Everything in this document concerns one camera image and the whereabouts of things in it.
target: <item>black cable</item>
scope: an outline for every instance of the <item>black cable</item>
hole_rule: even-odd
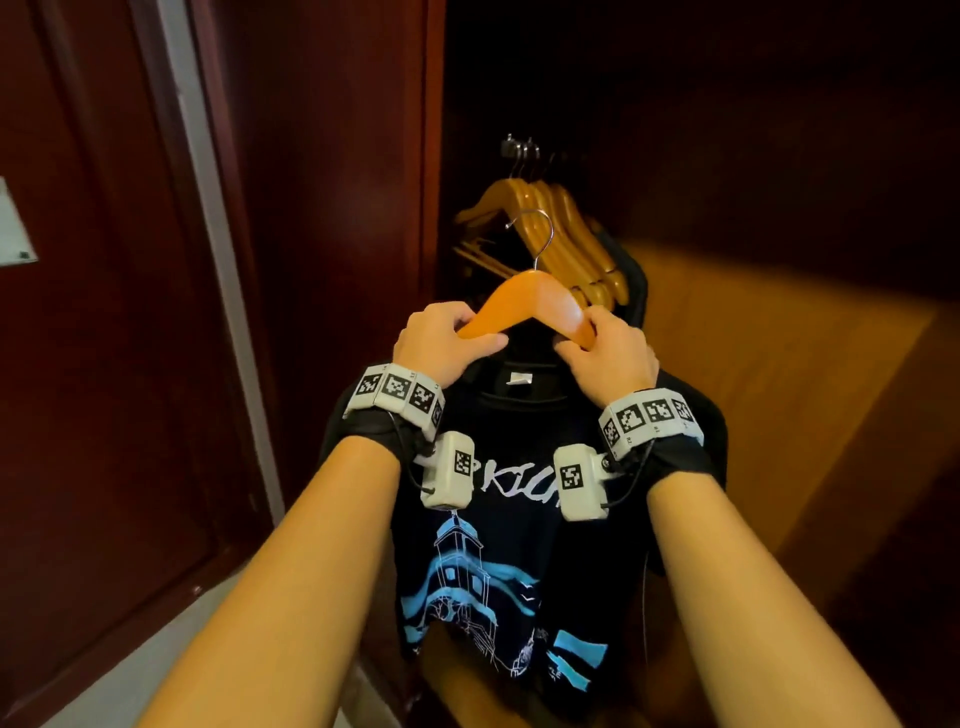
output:
[[[650,450],[654,448],[655,442],[657,442],[657,440],[651,440],[649,443],[647,443],[647,447],[643,451],[643,455],[640,457],[639,465],[636,466],[636,475],[634,475],[634,479],[630,483],[630,487],[627,489],[627,492],[623,494],[621,497],[619,497],[617,500],[614,500],[613,502],[610,502],[610,503],[605,503],[604,505],[600,506],[601,508],[607,508],[607,509],[613,508],[615,505],[619,505],[628,497],[630,497],[630,493],[634,491],[634,488],[636,487],[637,483],[640,480],[640,473],[643,472],[643,466],[647,464],[647,458],[650,457]]]
[[[390,415],[390,422],[392,422],[392,423],[394,424],[394,432],[396,433],[396,438],[400,441],[400,451],[406,453],[406,452],[407,452],[407,445],[406,445],[406,443],[403,442],[403,434],[400,432],[400,425],[398,425],[398,424],[396,423],[396,417],[394,417],[394,413],[393,413],[393,412],[387,412],[387,414]],[[433,488],[424,488],[422,485],[420,485],[420,484],[417,482],[417,479],[414,478],[413,471],[410,470],[410,463],[407,462],[407,459],[406,459],[405,457],[403,458],[403,466],[404,466],[404,468],[405,468],[406,471],[407,471],[407,477],[410,478],[410,482],[413,483],[413,484],[417,487],[417,490],[423,491],[424,493],[426,493],[426,494],[429,495],[429,496],[432,496],[434,493],[437,492],[437,491],[436,491],[435,489],[433,489]]]

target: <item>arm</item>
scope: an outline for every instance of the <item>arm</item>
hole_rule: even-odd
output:
[[[427,306],[394,362],[449,386],[506,336],[465,341],[465,303]],[[360,639],[394,508],[400,463],[347,437],[160,687],[139,728],[317,728],[336,714]]]
[[[643,332],[588,310],[595,347],[557,344],[606,407],[655,386]],[[667,577],[710,706],[724,726],[898,726],[856,660],[712,477],[672,473],[647,497]]]

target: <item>qr code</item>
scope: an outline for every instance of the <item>qr code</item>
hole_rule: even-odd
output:
[[[406,400],[407,392],[410,391],[410,379],[404,379],[402,376],[388,375],[387,383],[383,385],[383,392],[398,400]]]
[[[653,400],[643,403],[643,408],[647,411],[647,417],[652,423],[661,423],[664,420],[673,420],[673,412],[670,411],[670,405],[666,400]]]
[[[690,413],[690,408],[686,406],[686,402],[673,400],[673,406],[677,410],[677,414],[680,415],[681,420],[686,420],[689,423],[693,422],[693,415]]]
[[[422,384],[416,384],[414,386],[413,397],[410,398],[410,403],[413,404],[420,412],[424,414],[430,414],[430,406],[433,404],[434,394],[429,389],[424,387]]]
[[[453,471],[455,473],[459,473],[460,475],[470,475],[470,466],[472,465],[472,460],[473,458],[470,457],[468,452],[454,450]]]
[[[376,389],[377,383],[379,383],[380,378],[383,375],[366,375],[357,384],[357,391],[354,394],[357,395],[368,395],[370,392]]]
[[[620,433],[616,429],[616,425],[613,423],[613,417],[607,420],[607,423],[603,425],[603,436],[607,438],[608,447],[613,447],[616,445],[616,441],[620,439]]]
[[[560,487],[565,491],[584,487],[584,475],[581,473],[579,465],[568,465],[565,468],[560,468]]]
[[[646,425],[643,415],[640,414],[640,408],[635,404],[617,412],[616,419],[620,422],[620,429],[624,432],[630,432],[632,429]]]

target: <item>white tile floor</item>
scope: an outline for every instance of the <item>white tile floor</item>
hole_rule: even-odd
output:
[[[174,617],[43,728],[132,728],[163,677],[236,583],[232,576]],[[334,728],[350,728],[343,714]]]

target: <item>person's left arm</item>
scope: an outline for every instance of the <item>person's left arm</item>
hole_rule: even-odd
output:
[[[502,334],[463,340],[465,303],[414,314],[394,362],[448,386]],[[138,728],[329,725],[370,605],[400,463],[347,437],[174,666]]]

